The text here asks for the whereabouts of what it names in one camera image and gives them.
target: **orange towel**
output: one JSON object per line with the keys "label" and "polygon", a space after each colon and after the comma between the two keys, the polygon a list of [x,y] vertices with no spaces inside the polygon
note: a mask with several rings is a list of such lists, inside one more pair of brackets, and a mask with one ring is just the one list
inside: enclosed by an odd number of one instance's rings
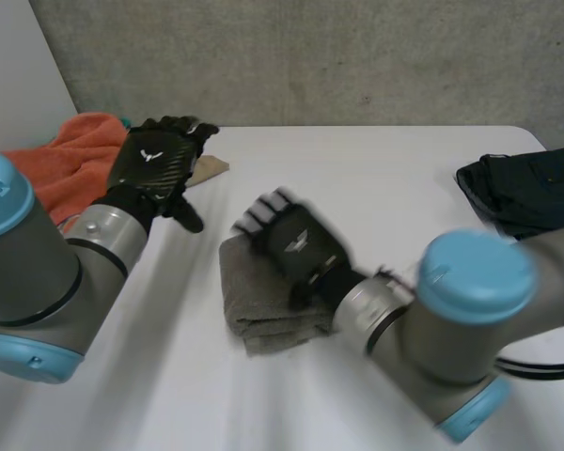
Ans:
{"label": "orange towel", "polygon": [[65,122],[46,146],[5,152],[28,179],[55,224],[80,213],[106,193],[106,178],[127,131],[105,113]]}

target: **wall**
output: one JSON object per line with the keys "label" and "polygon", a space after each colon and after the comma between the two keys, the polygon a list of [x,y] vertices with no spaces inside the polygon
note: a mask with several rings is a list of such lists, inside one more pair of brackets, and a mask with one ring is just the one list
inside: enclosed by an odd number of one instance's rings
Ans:
{"label": "wall", "polygon": [[0,150],[33,147],[76,114],[25,0],[0,1]]}
{"label": "wall", "polygon": [[224,125],[510,124],[564,146],[564,0],[32,6],[82,110]]}

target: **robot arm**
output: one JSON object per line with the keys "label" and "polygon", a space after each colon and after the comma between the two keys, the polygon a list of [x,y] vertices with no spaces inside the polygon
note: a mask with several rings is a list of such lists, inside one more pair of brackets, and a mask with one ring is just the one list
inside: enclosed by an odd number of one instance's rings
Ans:
{"label": "robot arm", "polygon": [[478,231],[443,235],[426,250],[406,304],[388,279],[354,270],[326,227],[283,197],[269,220],[255,206],[236,227],[298,288],[290,305],[321,298],[352,347],[456,443],[508,396],[498,352],[564,326],[564,229],[516,244]]}
{"label": "robot arm", "polygon": [[218,129],[192,117],[132,129],[105,197],[63,238],[29,182],[0,155],[0,371],[62,383],[84,360],[142,250],[152,220],[202,221],[182,194]]}

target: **logo on robotic hand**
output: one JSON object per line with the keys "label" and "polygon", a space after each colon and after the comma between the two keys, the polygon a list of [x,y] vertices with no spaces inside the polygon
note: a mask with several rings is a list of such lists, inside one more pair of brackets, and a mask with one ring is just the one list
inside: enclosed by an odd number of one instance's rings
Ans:
{"label": "logo on robotic hand", "polygon": [[146,162],[149,163],[150,160],[154,160],[156,158],[159,158],[161,155],[163,155],[163,153],[159,152],[156,155],[152,155],[151,153],[147,153],[144,149],[141,149],[140,155],[142,155],[142,158],[144,158],[146,160]]}
{"label": "logo on robotic hand", "polygon": [[307,230],[302,231],[296,241],[291,241],[284,252],[301,252],[307,246]]}

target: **beige cloth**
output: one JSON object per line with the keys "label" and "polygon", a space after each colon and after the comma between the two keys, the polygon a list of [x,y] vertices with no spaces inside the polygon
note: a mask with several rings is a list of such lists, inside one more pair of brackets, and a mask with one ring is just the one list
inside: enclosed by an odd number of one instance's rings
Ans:
{"label": "beige cloth", "polygon": [[223,172],[228,171],[229,164],[222,162],[219,158],[212,155],[203,155],[195,165],[195,173],[190,177],[187,187],[195,186],[205,180],[212,179]]}

